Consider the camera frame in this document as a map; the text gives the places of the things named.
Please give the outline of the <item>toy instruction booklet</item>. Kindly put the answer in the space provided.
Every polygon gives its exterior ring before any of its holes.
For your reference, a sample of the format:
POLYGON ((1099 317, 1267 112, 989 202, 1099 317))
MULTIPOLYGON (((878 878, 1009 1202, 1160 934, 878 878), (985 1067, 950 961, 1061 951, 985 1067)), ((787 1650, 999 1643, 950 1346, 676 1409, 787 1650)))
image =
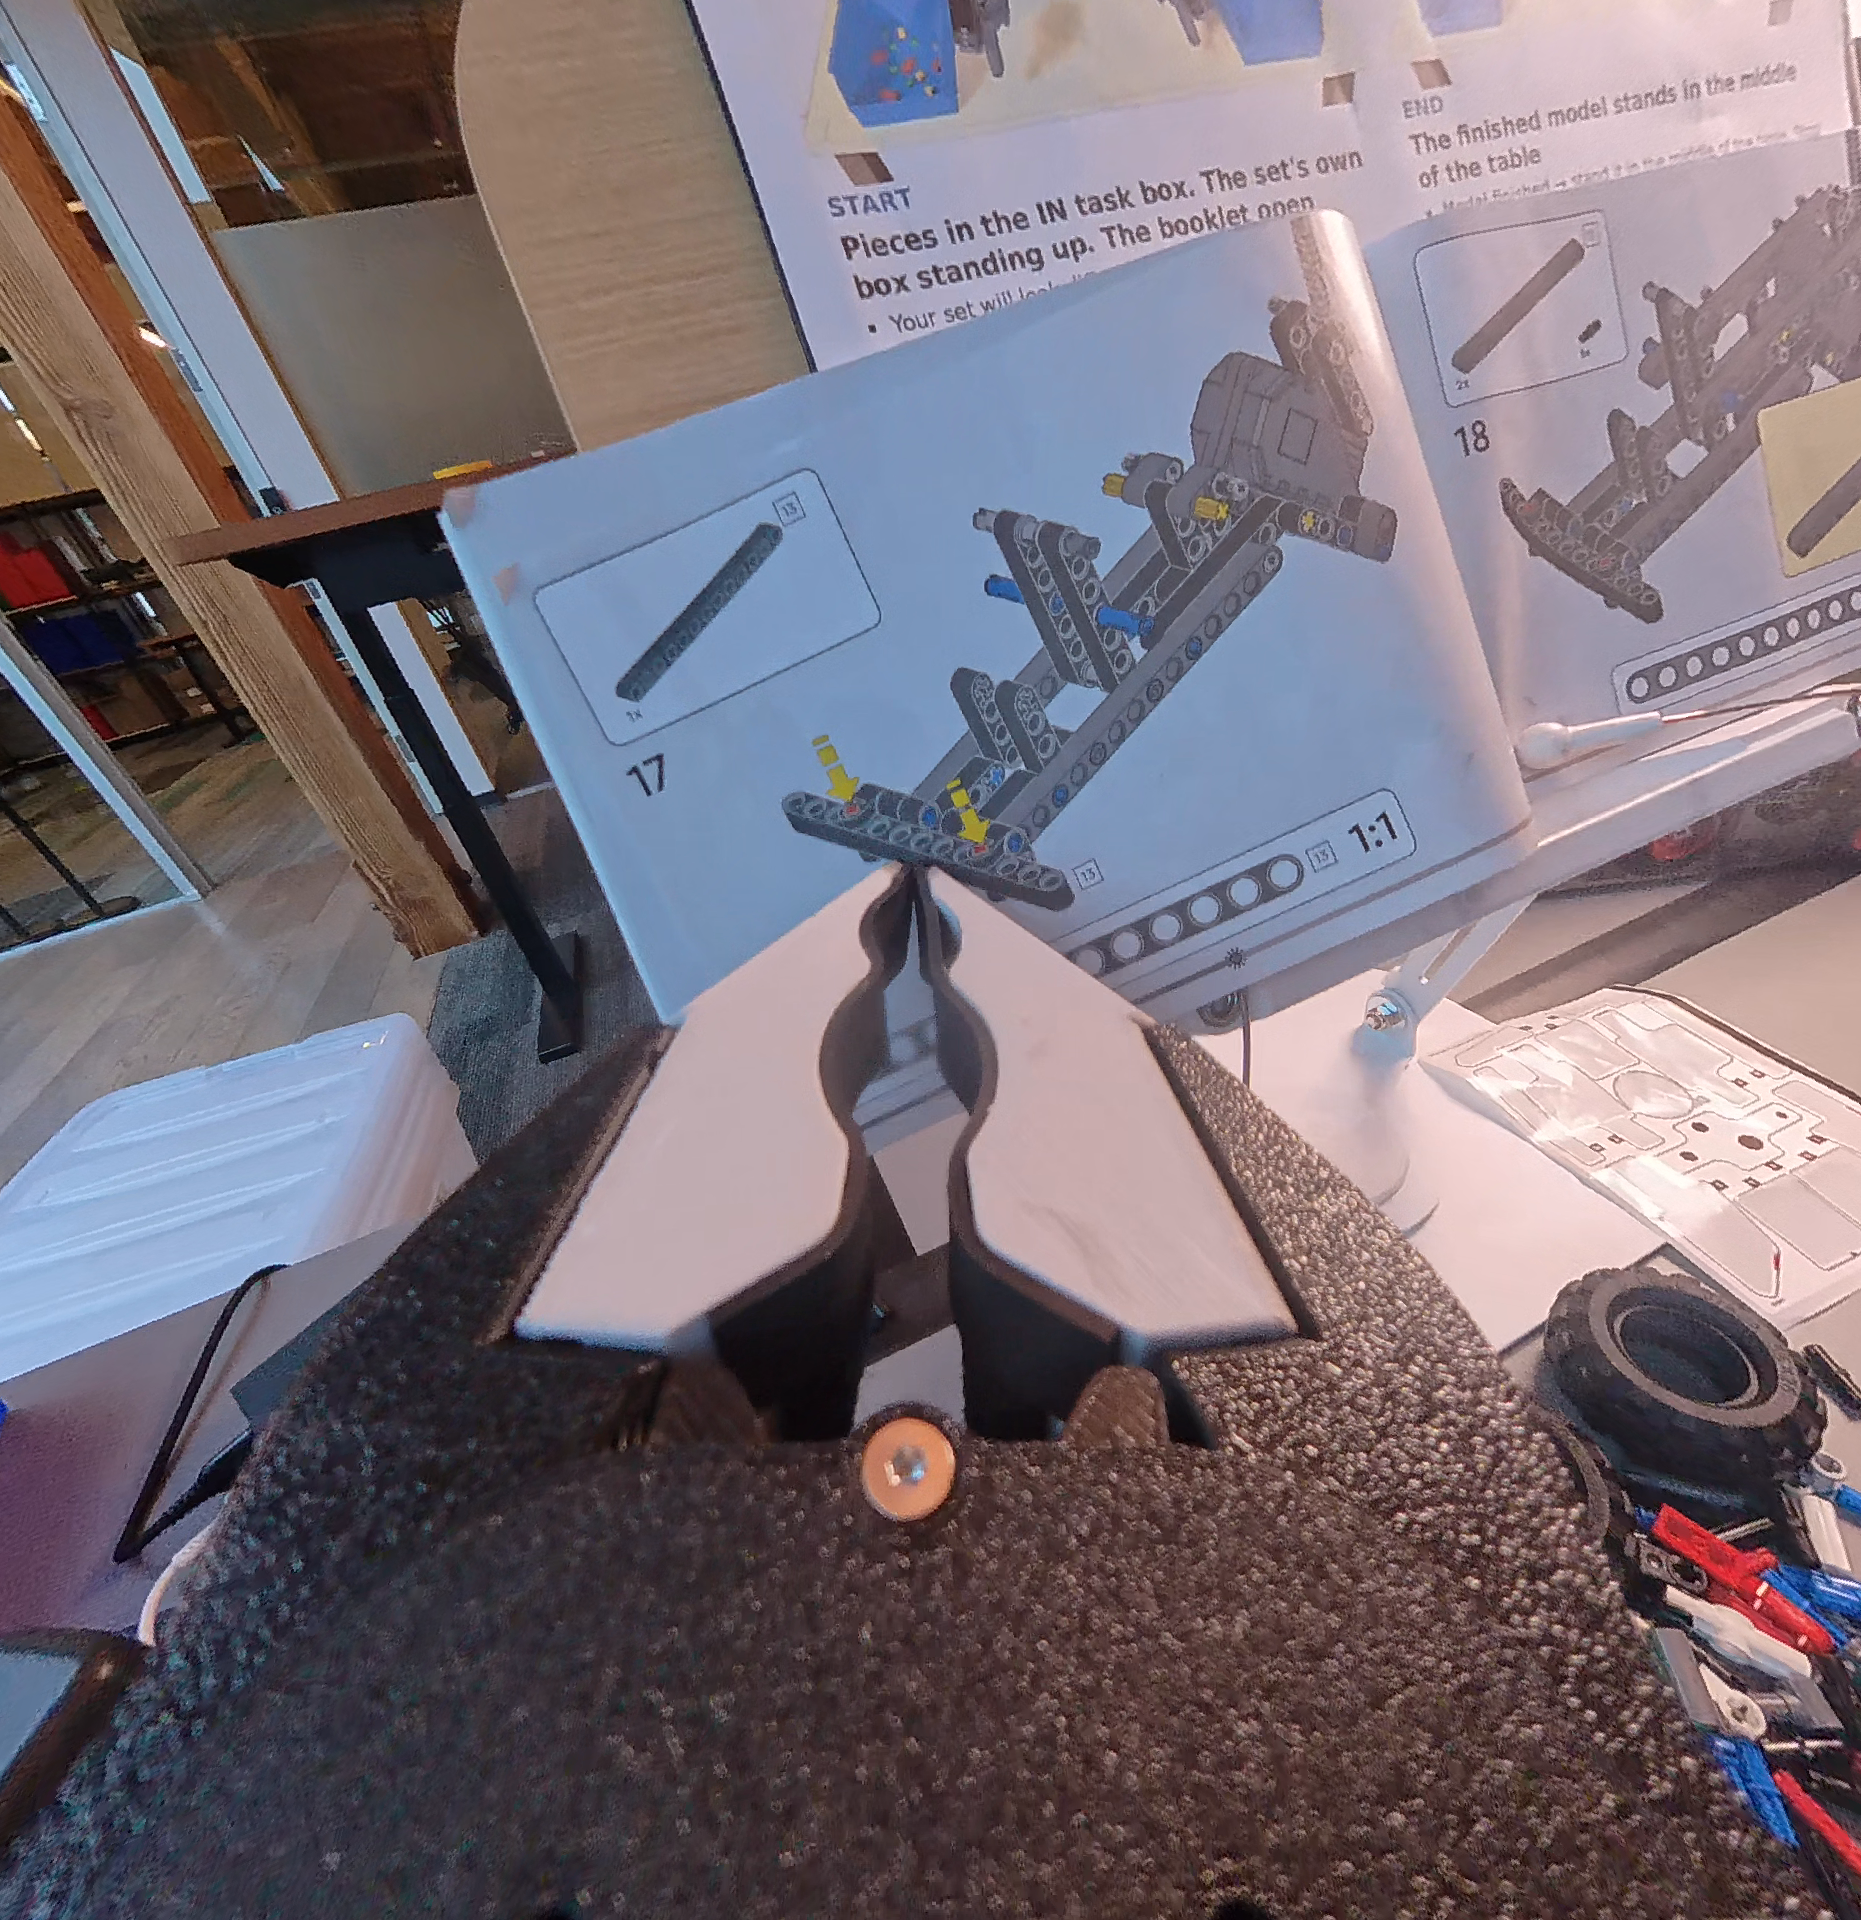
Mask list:
POLYGON ((1423 916, 1861 662, 1861 135, 1180 240, 461 493, 656 1012, 880 863, 1156 1013, 1423 916))

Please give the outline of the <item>metal book stand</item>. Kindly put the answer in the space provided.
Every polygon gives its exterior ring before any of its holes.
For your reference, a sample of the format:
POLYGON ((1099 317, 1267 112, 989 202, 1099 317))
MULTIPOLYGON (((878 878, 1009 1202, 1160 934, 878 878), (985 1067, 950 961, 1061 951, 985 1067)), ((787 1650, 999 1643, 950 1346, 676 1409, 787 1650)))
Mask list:
POLYGON ((1169 1064, 1172 1031, 1232 1030, 1335 990, 1369 961, 1399 967, 1374 990, 1373 1010, 1331 1054, 1303 1113, 1342 1126, 1342 1145, 1369 1155, 1363 1192, 1395 1219, 1423 1219, 1404 1200, 1411 1160, 1400 1146, 1399 1083, 1419 1052, 1426 1010, 1447 980, 1475 964, 1555 881, 1577 876, 1662 829, 1698 826, 1750 800, 1783 773, 1813 773, 1839 756, 1839 732, 1861 728, 1858 689, 1816 689, 1795 702, 1673 712, 1642 710, 1584 727, 1542 724, 1518 742, 1518 763, 1542 775, 1542 837, 1500 876, 1452 890, 1460 866, 1430 866, 1435 837, 1416 829, 1395 792, 1361 801, 1253 845, 1202 876, 1160 885, 1139 906, 1098 907, 1086 930, 1063 932, 1065 873, 1005 850, 930 835, 903 819, 901 803, 852 806, 849 827, 873 827, 875 856, 908 867, 914 907, 905 974, 930 1052, 911 1069, 880 1076, 852 1109, 868 1158, 894 1151, 936 1126, 959 1125, 936 1145, 941 1162, 908 1176, 905 1198, 938 1184, 950 1235, 971 1267, 1039 1290, 1022 1275, 977 1252, 953 1221, 952 1165, 968 1113, 938 1062, 936 1005, 924 974, 924 873, 941 869, 1003 909, 1051 951, 1123 995, 1156 1027, 1148 1035, 1186 1117, 1209 1149, 1258 1240, 1258 1211, 1229 1169, 1221 1121, 1196 1117, 1169 1064))

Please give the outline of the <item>clear plastic storage box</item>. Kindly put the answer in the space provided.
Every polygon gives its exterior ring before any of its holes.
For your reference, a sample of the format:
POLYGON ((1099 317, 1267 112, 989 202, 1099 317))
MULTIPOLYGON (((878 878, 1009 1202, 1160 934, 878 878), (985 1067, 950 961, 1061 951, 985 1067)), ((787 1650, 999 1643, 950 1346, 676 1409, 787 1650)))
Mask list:
POLYGON ((0 1385, 413 1223, 475 1165, 404 1013, 108 1093, 0 1188, 0 1385))

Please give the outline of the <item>white sticker sheet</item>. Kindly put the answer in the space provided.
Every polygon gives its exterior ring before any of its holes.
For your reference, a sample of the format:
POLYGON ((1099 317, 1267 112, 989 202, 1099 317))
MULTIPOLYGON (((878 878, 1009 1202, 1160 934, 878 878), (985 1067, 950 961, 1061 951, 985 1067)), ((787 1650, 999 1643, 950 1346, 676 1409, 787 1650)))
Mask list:
POLYGON ((1780 1328, 1861 1288, 1861 1100, 1685 1001, 1595 991, 1423 1067, 1780 1328))

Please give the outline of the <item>pale rounded panel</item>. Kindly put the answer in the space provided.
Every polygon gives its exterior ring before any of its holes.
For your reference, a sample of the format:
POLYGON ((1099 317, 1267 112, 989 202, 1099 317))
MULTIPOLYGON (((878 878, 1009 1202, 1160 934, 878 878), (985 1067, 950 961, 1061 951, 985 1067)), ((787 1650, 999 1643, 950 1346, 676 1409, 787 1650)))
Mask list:
POLYGON ((462 3, 462 147, 583 450, 810 367, 680 3, 462 3))

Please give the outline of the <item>grey desk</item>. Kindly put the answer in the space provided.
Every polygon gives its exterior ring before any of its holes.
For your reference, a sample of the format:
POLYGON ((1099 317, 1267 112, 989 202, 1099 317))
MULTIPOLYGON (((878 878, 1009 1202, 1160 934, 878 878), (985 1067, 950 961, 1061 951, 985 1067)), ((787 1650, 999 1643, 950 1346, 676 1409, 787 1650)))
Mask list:
MULTIPOLYGON (((1535 901, 1423 1022, 1423 1046, 1615 984, 1680 995, 1861 1095, 1861 875, 1825 869, 1535 901)), ((1582 1188, 1447 1095, 1419 1097, 1414 1162, 1440 1200, 1414 1244, 1524 1379, 1538 1343, 1510 1297, 1530 1288, 1548 1311, 1644 1238, 1590 1221, 1582 1188)), ((211 1297, 0 1385, 0 1636, 131 1628, 157 1574, 214 1521, 209 1503, 145 1557, 110 1557, 221 1307, 211 1297)))

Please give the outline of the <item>pile of small toy parts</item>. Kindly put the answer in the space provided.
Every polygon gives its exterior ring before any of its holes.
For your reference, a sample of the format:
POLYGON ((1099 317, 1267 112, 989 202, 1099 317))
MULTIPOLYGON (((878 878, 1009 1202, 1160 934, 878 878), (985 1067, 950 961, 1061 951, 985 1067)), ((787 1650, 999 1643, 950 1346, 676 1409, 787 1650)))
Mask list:
POLYGON ((1835 1517, 1771 1548, 1768 1515, 1708 1527, 1655 1484, 1566 1448, 1655 1664, 1741 1809, 1835 1915, 1861 1919, 1861 1580, 1825 1564, 1835 1517))

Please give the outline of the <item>black toy tyre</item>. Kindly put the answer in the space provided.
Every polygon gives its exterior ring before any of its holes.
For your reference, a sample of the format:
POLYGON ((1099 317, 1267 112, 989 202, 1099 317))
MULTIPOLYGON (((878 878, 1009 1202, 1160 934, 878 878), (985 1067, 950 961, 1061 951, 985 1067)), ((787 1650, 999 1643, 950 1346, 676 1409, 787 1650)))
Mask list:
POLYGON ((1590 1428, 1650 1471, 1756 1486, 1823 1450, 1819 1388, 1781 1333, 1712 1283, 1591 1273, 1550 1311, 1545 1361, 1590 1428))

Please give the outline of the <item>shelf of coloured storage bins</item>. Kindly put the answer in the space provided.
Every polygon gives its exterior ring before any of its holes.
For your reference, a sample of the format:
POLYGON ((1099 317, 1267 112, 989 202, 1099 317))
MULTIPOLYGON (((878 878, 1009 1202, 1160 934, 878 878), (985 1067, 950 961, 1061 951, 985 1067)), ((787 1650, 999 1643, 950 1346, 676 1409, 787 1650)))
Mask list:
POLYGON ((104 743, 257 728, 103 493, 0 510, 0 608, 104 743))

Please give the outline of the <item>toy truck box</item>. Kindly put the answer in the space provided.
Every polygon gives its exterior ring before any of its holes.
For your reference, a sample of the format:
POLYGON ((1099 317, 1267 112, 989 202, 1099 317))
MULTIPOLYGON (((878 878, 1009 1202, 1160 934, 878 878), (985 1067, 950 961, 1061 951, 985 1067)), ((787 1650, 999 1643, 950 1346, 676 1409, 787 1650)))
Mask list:
POLYGON ((1662 835, 1581 876, 1555 881, 1548 895, 1582 896, 1650 883, 1708 883, 1775 867, 1857 866, 1861 749, 1698 826, 1662 835))

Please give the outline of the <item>wooden-top desk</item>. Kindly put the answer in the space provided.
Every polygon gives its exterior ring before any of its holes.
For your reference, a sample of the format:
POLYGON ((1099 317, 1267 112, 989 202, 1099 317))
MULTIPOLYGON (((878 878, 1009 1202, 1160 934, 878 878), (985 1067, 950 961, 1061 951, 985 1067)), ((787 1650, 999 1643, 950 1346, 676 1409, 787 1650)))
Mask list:
POLYGON ((381 606, 428 603, 462 588, 461 566, 438 522, 449 491, 452 484, 437 478, 231 522, 183 535, 171 545, 171 554, 179 564, 229 563, 280 588, 322 588, 384 697, 391 734, 413 752, 422 780, 443 806, 447 827, 470 855, 540 984, 536 1052, 543 1062, 554 1062, 583 1048, 583 942, 577 937, 555 941, 540 923, 486 814, 459 775, 437 724, 391 659, 390 641, 371 617, 381 606))

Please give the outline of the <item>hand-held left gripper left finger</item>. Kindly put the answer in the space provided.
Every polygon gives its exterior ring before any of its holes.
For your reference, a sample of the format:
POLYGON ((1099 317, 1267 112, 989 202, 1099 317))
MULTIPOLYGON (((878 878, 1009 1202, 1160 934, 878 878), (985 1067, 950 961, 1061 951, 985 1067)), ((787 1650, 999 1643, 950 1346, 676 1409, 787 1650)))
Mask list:
POLYGON ((876 867, 698 995, 517 1312, 533 1341, 708 1343, 852 1223, 852 1109, 888 1059, 884 995, 914 878, 876 867))

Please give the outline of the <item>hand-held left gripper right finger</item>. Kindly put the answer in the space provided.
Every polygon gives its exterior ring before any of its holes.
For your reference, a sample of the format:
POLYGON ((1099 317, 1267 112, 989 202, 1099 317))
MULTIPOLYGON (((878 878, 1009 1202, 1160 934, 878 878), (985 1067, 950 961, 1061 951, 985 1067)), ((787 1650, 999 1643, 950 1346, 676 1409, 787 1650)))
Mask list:
POLYGON ((1123 1353, 1300 1329, 1150 1046, 1154 1022, 941 869, 924 873, 938 1062, 968 1113, 968 1244, 1123 1353))

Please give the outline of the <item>wooden post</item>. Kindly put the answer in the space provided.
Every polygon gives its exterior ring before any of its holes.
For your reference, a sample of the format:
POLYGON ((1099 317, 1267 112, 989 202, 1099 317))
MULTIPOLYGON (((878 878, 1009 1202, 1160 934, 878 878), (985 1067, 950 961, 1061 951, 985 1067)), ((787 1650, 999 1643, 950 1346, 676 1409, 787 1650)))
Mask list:
POLYGON ((0 341, 156 564, 251 718, 363 876, 391 934, 429 955, 486 916, 396 755, 283 588, 176 545, 239 518, 207 437, 139 341, 103 258, 0 92, 0 341))

